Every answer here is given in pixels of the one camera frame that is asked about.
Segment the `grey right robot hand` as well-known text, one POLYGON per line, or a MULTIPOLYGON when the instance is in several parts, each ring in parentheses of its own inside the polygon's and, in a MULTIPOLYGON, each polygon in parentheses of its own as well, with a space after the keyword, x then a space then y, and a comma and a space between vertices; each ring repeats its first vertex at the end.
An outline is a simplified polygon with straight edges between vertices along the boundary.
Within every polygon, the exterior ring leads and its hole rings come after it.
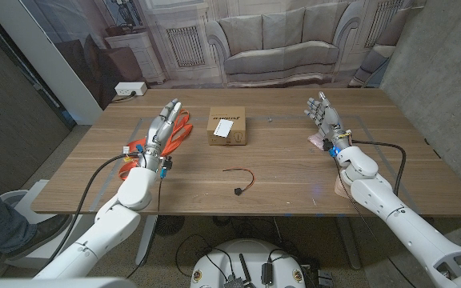
POLYGON ((307 105, 304 114, 319 128, 316 134, 308 138, 311 143, 325 151, 351 146, 350 131, 344 130, 341 118, 322 91, 319 91, 318 99, 309 98, 307 105))

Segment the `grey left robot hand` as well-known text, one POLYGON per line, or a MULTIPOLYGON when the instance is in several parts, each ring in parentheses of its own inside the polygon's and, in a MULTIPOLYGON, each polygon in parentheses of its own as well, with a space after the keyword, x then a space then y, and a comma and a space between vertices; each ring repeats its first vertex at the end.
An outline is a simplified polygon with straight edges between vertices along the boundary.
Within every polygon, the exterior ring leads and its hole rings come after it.
POLYGON ((159 116, 150 124, 146 136, 145 153, 159 157, 174 129, 174 121, 182 108, 182 103, 173 99, 167 103, 159 116))

